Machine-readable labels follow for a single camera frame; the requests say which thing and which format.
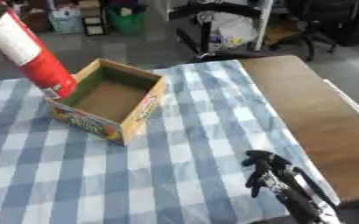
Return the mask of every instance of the green bin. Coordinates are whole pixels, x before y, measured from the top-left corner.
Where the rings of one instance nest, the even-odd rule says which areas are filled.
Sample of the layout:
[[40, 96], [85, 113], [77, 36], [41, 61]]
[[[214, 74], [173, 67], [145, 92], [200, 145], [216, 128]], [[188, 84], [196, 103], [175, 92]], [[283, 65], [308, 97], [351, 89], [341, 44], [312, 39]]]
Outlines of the green bin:
[[129, 16], [121, 16], [120, 7], [109, 6], [106, 8], [106, 15], [111, 27], [115, 27], [120, 33], [125, 35], [136, 34], [142, 31], [144, 26], [145, 6], [137, 6], [133, 10], [133, 14]]

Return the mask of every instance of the table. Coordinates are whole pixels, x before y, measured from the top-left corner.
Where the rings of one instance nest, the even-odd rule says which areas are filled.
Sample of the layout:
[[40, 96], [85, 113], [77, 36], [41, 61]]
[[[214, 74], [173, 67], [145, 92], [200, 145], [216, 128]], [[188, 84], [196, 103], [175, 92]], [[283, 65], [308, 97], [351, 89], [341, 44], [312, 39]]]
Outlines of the table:
[[359, 114], [294, 56], [242, 65], [340, 199], [359, 200]]

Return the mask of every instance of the box label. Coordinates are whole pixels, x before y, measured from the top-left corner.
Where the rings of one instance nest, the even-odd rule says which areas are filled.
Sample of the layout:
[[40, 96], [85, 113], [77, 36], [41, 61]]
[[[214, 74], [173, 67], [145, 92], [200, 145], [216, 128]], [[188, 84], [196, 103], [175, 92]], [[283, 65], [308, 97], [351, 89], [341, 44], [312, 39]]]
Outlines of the box label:
[[143, 107], [140, 114], [138, 114], [136, 121], [141, 121], [147, 118], [151, 114], [156, 104], [156, 101], [157, 101], [156, 95], [147, 95], [143, 99]]
[[114, 143], [123, 143], [121, 128], [114, 123], [96, 120], [89, 115], [83, 114], [71, 108], [63, 109], [52, 107], [52, 115], [59, 121], [71, 123], [74, 126], [82, 128], [97, 136], [104, 137]]

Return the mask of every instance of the floor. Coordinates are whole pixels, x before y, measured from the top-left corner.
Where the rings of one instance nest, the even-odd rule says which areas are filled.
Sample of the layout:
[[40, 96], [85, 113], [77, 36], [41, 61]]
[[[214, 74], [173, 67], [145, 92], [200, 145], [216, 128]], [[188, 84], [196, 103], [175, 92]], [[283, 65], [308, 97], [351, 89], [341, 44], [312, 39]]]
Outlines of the floor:
[[[100, 37], [84, 37], [80, 34], [40, 34], [46, 47], [72, 73], [76, 73], [96, 58], [119, 61], [144, 69], [169, 67], [189, 61], [192, 53], [176, 41], [175, 27], [186, 26], [188, 21], [163, 23], [149, 14], [142, 35], [122, 36], [110, 34]], [[288, 53], [304, 56], [300, 46], [284, 49]], [[336, 54], [326, 53], [327, 47], [318, 45], [315, 61], [308, 65], [323, 79], [331, 80], [338, 88], [359, 103], [359, 46], [339, 47]], [[21, 78], [22, 74], [0, 55], [0, 80]], [[359, 210], [342, 214], [346, 223], [359, 223]], [[287, 218], [264, 222], [290, 224]]]

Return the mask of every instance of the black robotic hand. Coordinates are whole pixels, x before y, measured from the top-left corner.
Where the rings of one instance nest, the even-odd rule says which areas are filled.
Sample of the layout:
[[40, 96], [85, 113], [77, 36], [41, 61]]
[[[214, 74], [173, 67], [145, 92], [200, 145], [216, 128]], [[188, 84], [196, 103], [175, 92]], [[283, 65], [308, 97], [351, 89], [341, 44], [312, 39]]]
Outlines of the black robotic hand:
[[318, 223], [320, 211], [295, 180], [298, 173], [293, 171], [289, 161], [268, 151], [249, 150], [246, 154], [249, 158], [242, 165], [255, 165], [255, 171], [246, 183], [253, 198], [258, 196], [262, 187], [267, 187], [298, 223]]

